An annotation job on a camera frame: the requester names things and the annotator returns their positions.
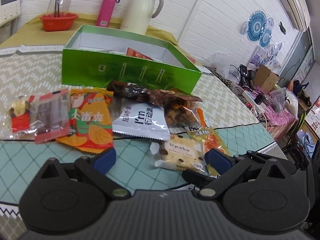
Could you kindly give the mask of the yellow orange snack packet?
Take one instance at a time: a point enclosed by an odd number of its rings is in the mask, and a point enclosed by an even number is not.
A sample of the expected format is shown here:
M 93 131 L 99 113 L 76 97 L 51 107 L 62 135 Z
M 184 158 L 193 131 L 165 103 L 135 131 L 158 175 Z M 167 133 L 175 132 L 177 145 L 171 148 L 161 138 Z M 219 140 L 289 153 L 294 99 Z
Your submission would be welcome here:
M 213 128 L 186 127 L 185 129 L 191 139 L 200 143 L 203 154 L 207 153 L 212 148 L 216 148 L 220 152 L 231 156 L 227 146 Z

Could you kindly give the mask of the cracker packet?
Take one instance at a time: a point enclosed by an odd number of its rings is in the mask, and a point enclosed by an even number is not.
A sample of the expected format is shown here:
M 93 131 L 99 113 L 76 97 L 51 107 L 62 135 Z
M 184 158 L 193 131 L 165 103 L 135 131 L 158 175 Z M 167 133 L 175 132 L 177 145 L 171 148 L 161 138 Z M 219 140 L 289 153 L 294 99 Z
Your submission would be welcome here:
M 155 167 L 207 174 L 202 145 L 192 139 L 171 135 L 168 141 L 152 142 L 150 152 Z

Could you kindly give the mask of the white snack packet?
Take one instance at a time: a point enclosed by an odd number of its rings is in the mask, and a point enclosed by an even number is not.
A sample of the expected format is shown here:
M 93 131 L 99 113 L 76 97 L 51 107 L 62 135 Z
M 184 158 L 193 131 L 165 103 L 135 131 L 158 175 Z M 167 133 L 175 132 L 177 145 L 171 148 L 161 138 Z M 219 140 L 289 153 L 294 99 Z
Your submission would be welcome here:
M 170 132 L 164 109 L 123 98 L 119 117 L 112 122 L 114 133 L 132 137 L 167 141 Z

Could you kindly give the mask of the clear red candy packet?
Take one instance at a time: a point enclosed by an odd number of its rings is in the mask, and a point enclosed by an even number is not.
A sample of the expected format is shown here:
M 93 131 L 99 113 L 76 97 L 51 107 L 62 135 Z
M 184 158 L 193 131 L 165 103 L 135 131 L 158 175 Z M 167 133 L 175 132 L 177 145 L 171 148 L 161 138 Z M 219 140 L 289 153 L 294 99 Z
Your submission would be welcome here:
M 69 91 L 23 95 L 14 99 L 3 121 L 7 140 L 32 140 L 41 144 L 71 134 Z

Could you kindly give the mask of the brown snack packet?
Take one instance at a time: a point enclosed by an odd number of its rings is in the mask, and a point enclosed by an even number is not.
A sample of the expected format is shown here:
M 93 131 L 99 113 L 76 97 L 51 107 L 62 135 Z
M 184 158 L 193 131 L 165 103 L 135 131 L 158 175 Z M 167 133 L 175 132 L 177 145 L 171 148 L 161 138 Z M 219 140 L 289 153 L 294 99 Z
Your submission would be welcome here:
M 198 96 L 183 92 L 180 89 L 172 90 L 151 89 L 130 82 L 111 81 L 107 90 L 114 92 L 114 96 L 144 102 L 157 107 L 165 107 L 169 103 L 202 102 Z

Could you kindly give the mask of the orange nut snack packet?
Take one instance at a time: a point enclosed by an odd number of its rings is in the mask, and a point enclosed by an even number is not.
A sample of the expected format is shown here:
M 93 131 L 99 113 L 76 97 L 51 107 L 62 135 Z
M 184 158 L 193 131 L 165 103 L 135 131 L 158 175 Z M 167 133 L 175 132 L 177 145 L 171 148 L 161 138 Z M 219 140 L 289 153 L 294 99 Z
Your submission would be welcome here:
M 165 120 L 170 128 L 206 126 L 204 111 L 198 101 L 180 101 L 168 104 L 165 109 Z

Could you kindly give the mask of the white power strip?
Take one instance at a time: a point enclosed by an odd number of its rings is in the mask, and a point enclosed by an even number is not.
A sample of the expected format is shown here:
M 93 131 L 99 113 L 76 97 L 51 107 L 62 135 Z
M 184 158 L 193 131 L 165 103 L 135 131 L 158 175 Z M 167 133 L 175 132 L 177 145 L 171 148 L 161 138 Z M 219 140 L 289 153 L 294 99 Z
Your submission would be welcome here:
M 257 111 L 257 113 L 259 114 L 263 114 L 265 112 L 265 107 L 262 106 L 262 103 L 260 105 L 258 105 L 254 100 L 255 100 L 255 96 L 248 91 L 243 91 L 242 96 L 249 102 L 252 104 L 252 106 L 255 107 L 255 110 Z

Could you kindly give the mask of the green cardboard box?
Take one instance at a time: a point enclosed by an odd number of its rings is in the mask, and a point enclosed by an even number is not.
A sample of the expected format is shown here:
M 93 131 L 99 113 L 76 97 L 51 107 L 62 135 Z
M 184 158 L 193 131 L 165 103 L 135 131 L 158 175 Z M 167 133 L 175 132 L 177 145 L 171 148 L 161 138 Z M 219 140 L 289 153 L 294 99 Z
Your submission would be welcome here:
M 153 61 L 126 56 L 127 48 Z M 107 87 L 115 80 L 191 93 L 201 75 L 170 42 L 118 29 L 82 25 L 62 51 L 64 85 Z

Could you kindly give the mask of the red envelope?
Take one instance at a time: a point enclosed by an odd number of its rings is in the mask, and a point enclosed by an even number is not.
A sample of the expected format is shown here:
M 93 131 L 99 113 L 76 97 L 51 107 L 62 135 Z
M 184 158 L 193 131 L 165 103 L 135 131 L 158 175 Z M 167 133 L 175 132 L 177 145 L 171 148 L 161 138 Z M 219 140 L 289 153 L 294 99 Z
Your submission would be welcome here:
M 137 57 L 137 58 L 140 58 L 140 59 L 144 59 L 144 60 L 151 60 L 153 61 L 152 58 L 132 49 L 132 48 L 127 48 L 127 51 L 126 51 L 126 56 L 130 56 L 130 57 Z

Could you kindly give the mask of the blue paper fan decoration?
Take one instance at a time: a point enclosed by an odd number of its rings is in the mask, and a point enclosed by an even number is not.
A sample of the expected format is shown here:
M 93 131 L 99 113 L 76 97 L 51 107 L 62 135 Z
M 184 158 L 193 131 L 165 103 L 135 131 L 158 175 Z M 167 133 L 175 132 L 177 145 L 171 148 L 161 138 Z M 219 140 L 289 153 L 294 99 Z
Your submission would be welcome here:
M 258 42 L 265 32 L 266 24 L 266 14 L 263 11 L 254 12 L 247 21 L 247 38 L 252 42 Z

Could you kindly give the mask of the red plastic basket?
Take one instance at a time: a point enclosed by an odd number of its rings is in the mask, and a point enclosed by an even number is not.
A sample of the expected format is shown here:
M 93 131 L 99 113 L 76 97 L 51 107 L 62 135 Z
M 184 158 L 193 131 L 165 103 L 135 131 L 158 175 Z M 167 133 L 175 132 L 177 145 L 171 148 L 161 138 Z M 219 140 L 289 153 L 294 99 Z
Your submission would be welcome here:
M 71 29 L 78 17 L 78 14 L 73 13 L 66 13 L 62 17 L 54 17 L 53 14 L 50 14 L 40 16 L 40 20 L 45 31 L 66 31 Z

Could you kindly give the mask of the white thermos jug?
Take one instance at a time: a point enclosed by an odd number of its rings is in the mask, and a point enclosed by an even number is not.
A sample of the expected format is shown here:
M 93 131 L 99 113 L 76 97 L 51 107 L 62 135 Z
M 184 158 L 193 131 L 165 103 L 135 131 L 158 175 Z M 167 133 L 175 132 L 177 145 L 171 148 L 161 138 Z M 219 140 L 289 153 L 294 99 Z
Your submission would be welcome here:
M 145 35 L 150 21 L 161 12 L 164 0 L 131 0 L 120 30 Z

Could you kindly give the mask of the black straw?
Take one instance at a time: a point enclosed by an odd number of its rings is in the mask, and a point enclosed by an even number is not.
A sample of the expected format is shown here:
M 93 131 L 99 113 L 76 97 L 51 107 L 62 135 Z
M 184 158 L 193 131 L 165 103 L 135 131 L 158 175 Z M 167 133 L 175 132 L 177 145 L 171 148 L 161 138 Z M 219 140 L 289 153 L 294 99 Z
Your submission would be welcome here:
M 55 0 L 55 17 L 60 17 L 60 0 Z

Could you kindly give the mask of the pink water bottle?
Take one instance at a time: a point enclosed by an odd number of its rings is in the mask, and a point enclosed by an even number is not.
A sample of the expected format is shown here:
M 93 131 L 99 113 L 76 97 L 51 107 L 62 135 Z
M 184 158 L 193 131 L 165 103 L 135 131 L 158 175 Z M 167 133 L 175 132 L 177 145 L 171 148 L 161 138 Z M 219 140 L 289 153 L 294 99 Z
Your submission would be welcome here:
M 101 3 L 99 15 L 96 21 L 96 26 L 108 27 L 114 7 L 120 0 L 103 0 Z

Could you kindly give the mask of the white machine with screen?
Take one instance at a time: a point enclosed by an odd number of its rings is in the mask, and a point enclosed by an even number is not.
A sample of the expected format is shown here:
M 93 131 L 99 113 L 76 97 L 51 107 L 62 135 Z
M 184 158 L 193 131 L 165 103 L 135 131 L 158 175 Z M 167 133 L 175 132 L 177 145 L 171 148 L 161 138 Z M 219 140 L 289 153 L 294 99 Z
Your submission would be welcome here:
M 21 14 L 21 0 L 1 0 L 1 27 Z

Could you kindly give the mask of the wall air conditioner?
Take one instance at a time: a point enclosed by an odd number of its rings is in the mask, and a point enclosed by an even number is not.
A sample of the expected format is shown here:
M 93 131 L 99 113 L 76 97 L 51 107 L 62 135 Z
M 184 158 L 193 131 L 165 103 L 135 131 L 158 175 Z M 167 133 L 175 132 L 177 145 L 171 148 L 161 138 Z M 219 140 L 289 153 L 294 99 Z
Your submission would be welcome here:
M 310 15 L 305 0 L 280 0 L 291 23 L 298 31 L 305 32 L 310 27 Z

